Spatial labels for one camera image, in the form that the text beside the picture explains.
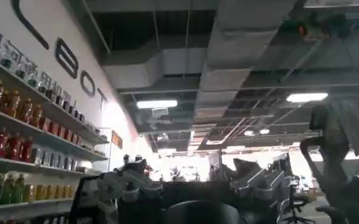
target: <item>fluorescent light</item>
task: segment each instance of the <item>fluorescent light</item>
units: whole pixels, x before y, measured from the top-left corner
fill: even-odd
[[[304,8],[356,7],[359,0],[308,0]]]
[[[268,130],[268,129],[262,129],[262,130],[259,131],[259,133],[260,133],[261,135],[267,135],[268,133],[270,133],[270,130]]]
[[[245,149],[246,146],[245,145],[230,145],[227,146],[227,149],[229,150],[240,150],[240,149]]]
[[[328,93],[294,93],[286,99],[292,103],[306,103],[309,101],[320,101],[328,96]]]
[[[147,100],[137,102],[139,109],[176,107],[177,105],[178,101],[176,100]]]
[[[220,141],[209,141],[209,140],[208,140],[208,141],[206,142],[206,144],[207,144],[207,145],[220,145],[220,144],[222,144],[222,142],[223,142],[222,140],[220,140]]]
[[[190,141],[193,141],[194,138],[194,130],[190,132]]]
[[[253,131],[245,131],[244,135],[245,136],[254,136],[254,132]]]
[[[172,154],[176,151],[177,151],[177,149],[174,149],[174,148],[164,148],[164,149],[157,150],[157,152],[162,153],[162,154]]]

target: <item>floor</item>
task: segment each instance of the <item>floor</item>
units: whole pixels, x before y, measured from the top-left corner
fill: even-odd
[[[324,197],[318,197],[317,201],[303,207],[302,213],[298,213],[298,216],[305,217],[316,221],[316,224],[331,224],[330,218],[322,212],[317,212],[315,207],[327,205],[327,201]]]

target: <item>white wall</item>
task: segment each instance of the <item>white wall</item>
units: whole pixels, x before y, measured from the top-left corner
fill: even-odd
[[[38,65],[40,71],[48,73],[70,93],[72,102],[77,101],[77,108],[85,115],[86,120],[97,127],[114,129],[123,138],[123,150],[150,151],[148,144],[143,148],[135,148],[140,141],[137,131],[62,0],[21,0],[21,10],[49,43],[49,50],[46,50],[19,21],[12,9],[11,1],[8,0],[0,1],[0,33],[4,38],[10,40],[26,57]],[[72,79],[54,57],[55,43],[59,37],[65,40],[79,61],[77,79]],[[101,96],[96,93],[90,98],[80,87],[81,70],[89,73],[96,87],[106,96],[108,104],[104,111],[101,110]]]

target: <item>ceiling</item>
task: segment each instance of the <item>ceiling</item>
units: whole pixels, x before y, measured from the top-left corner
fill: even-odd
[[[154,149],[290,145],[315,103],[359,98],[359,7],[281,0],[72,1],[108,79]],[[299,33],[305,26],[308,35]],[[140,100],[176,99],[157,116]],[[269,129],[266,135],[259,130]],[[245,131],[254,136],[245,136]],[[207,141],[221,141],[208,145]]]

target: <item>shelf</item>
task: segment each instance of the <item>shelf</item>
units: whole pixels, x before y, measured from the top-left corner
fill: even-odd
[[[4,86],[17,89],[21,96],[30,97],[33,102],[42,104],[45,116],[77,133],[87,142],[93,145],[108,143],[108,141],[97,135],[93,130],[87,128],[81,121],[78,121],[74,116],[50,101],[2,65],[0,65],[0,79],[3,81]]]
[[[25,138],[31,136],[34,143],[47,146],[65,155],[77,156],[79,159],[87,159],[89,161],[107,160],[104,156],[0,112],[0,130],[2,127],[6,127],[11,135],[15,135],[18,132]]]
[[[46,117],[50,117],[56,123],[70,129],[77,130],[76,133],[87,142],[97,144],[107,144],[108,141],[97,135],[94,131],[90,130],[85,124],[78,121],[74,116],[67,113],[63,108],[56,103],[48,101],[43,104],[43,111]]]
[[[70,212],[72,202],[72,198],[62,198],[34,201],[32,203],[0,205],[0,219],[4,219],[4,221],[29,219],[41,215],[66,213]]]
[[[0,172],[6,173],[10,170],[19,171],[19,172],[40,173],[43,175],[56,175],[61,177],[88,176],[85,173],[80,173],[76,171],[64,170],[64,169],[48,167],[48,166],[39,166],[32,163],[25,163],[22,161],[14,161],[11,159],[0,158]]]

